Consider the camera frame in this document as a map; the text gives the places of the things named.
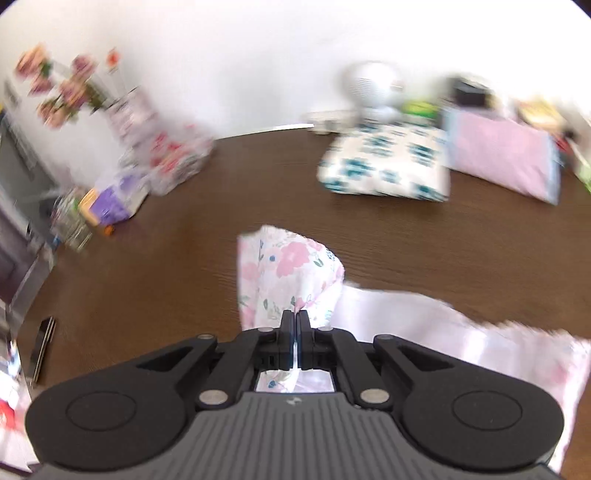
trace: brown table surface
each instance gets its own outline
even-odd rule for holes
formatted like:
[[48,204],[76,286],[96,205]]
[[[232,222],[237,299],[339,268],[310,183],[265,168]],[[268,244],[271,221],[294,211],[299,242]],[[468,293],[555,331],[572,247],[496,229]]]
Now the brown table surface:
[[[556,207],[457,173],[447,203],[338,195],[316,180],[331,141],[303,130],[221,140],[200,174],[150,196],[112,237],[60,249],[18,335],[26,366],[40,321],[58,319],[41,387],[199,333],[233,338],[236,237],[266,223],[327,245],[362,287],[591,338],[591,195],[574,176]],[[587,392],[563,474],[589,471]]]

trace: red object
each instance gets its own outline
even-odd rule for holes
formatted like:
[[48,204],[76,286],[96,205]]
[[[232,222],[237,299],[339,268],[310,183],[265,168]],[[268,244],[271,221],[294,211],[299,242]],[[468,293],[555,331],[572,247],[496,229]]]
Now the red object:
[[14,430],[16,427],[14,410],[4,400],[0,400],[0,426],[7,430]]
[[121,56],[119,55],[119,52],[117,52],[117,50],[114,48],[111,49],[107,55],[107,66],[109,67],[109,70],[115,70],[119,64],[120,59]]

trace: pink flower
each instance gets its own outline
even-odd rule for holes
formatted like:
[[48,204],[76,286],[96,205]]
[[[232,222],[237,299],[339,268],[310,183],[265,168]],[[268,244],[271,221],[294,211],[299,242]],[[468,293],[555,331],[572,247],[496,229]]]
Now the pink flower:
[[255,310],[250,307],[242,308],[242,330],[248,330],[255,326]]
[[31,84],[31,90],[29,95],[38,95],[39,93],[47,93],[53,90],[53,82],[44,77],[43,75],[37,75],[33,83]]
[[81,82],[87,81],[96,71],[96,62],[89,55],[78,55],[72,61],[74,78]]
[[258,267],[254,262],[248,262],[241,268],[241,276],[245,280],[254,281],[258,277]]
[[55,106],[56,106],[55,99],[48,100],[46,102],[39,104],[39,106],[37,107],[37,115],[39,115],[41,117],[41,120],[43,120],[43,123],[45,123],[45,122],[47,122],[47,120],[49,120],[49,116],[55,110]]
[[324,248],[324,245],[318,243],[315,240],[312,240],[311,238],[309,238],[307,240],[308,246],[312,247],[314,250],[316,250],[317,252],[319,252],[320,250],[322,250]]
[[79,109],[88,100],[86,85],[76,79],[64,80],[60,85],[61,96],[70,108]]
[[302,308],[306,306],[306,302],[301,297],[297,297],[295,300],[294,310],[295,312],[299,312]]
[[52,111],[45,124],[51,128],[60,128],[68,120],[68,112],[65,108],[58,108]]
[[307,247],[300,242],[292,242],[281,249],[281,260],[277,265],[277,277],[291,275],[295,268],[310,261]]
[[41,70],[41,65],[47,61],[47,52],[39,44],[22,54],[17,63],[15,74],[20,78],[32,77]]
[[70,118],[70,112],[63,106],[56,106],[57,99],[43,102],[37,107],[37,114],[48,127],[60,128]]

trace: pink flower print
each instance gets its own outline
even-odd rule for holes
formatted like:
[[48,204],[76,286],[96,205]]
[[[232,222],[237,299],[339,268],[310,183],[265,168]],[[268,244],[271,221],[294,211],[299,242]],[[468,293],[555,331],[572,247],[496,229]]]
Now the pink flower print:
[[241,276],[244,280],[255,281],[258,278],[258,267],[254,262],[248,262],[241,268]]
[[308,249],[300,242],[292,242],[281,249],[281,260],[277,265],[277,277],[286,277],[310,261]]
[[242,330],[248,330],[255,327],[255,310],[250,307],[244,307],[242,313]]
[[304,299],[302,299],[302,297],[297,297],[297,299],[295,300],[295,305],[294,305],[295,312],[299,312],[305,306],[306,306],[306,302],[304,302]]
[[307,240],[307,243],[308,243],[308,247],[311,247],[311,248],[313,248],[313,249],[314,249],[314,250],[316,250],[317,252],[319,252],[320,250],[322,250],[322,249],[324,248],[324,245],[322,245],[322,244],[318,243],[318,242],[317,242],[317,241],[315,241],[315,240],[312,240],[311,238],[309,238],[309,239]]

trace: gray object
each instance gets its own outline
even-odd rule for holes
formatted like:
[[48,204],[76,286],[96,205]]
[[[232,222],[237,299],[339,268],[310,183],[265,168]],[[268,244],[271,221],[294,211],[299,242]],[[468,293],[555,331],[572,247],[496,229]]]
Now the gray object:
[[123,471],[43,466],[34,480],[556,480],[547,467],[484,475],[443,466],[415,450],[393,419],[351,406],[342,393],[245,393],[204,411],[170,450]]

